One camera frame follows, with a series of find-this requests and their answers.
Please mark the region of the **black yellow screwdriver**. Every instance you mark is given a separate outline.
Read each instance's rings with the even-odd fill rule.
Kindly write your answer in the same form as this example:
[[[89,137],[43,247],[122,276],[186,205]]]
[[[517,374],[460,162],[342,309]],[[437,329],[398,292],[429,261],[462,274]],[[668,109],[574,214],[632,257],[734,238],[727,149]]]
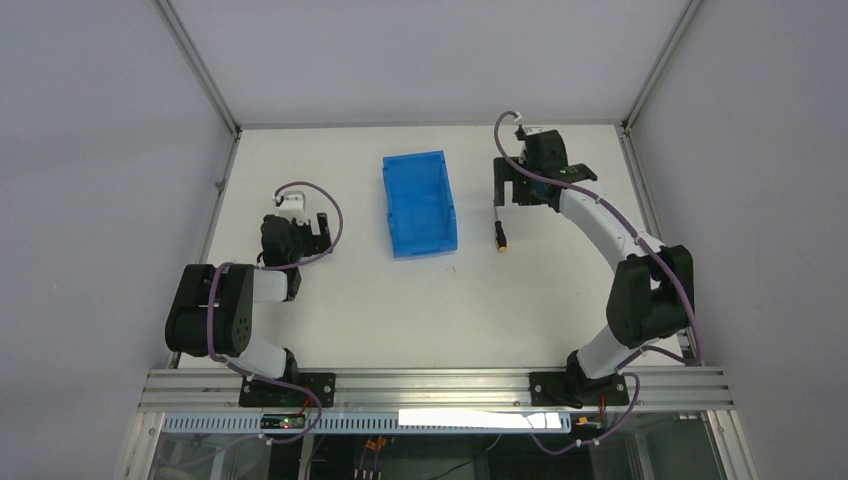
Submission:
[[[499,217],[498,206],[493,206],[495,241],[499,252],[505,252],[508,248],[507,237],[505,235],[502,221]]]

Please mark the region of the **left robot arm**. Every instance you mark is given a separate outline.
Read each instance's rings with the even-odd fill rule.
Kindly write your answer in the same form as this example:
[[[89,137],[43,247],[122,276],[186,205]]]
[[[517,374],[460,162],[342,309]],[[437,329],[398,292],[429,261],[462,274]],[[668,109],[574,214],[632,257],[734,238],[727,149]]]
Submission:
[[[297,264],[321,256],[331,246],[327,215],[310,221],[268,214],[260,226],[258,266],[232,263],[218,271],[211,264],[189,264],[182,273],[166,319],[164,338],[174,353],[218,358],[225,364],[300,385],[293,352],[253,332],[254,306],[293,301],[302,275]]]

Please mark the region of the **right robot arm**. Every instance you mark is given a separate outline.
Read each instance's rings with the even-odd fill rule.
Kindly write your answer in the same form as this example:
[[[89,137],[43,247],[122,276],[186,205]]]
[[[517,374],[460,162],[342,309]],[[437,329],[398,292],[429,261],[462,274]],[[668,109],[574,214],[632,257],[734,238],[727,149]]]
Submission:
[[[569,163],[558,131],[518,128],[515,136],[520,155],[493,161],[494,206],[512,201],[552,208],[579,228],[613,272],[605,327],[569,354],[563,370],[530,374],[532,403],[582,408],[612,398],[622,404],[622,369],[691,324],[692,255],[682,245],[669,247],[640,234],[606,199],[597,175],[584,164]]]

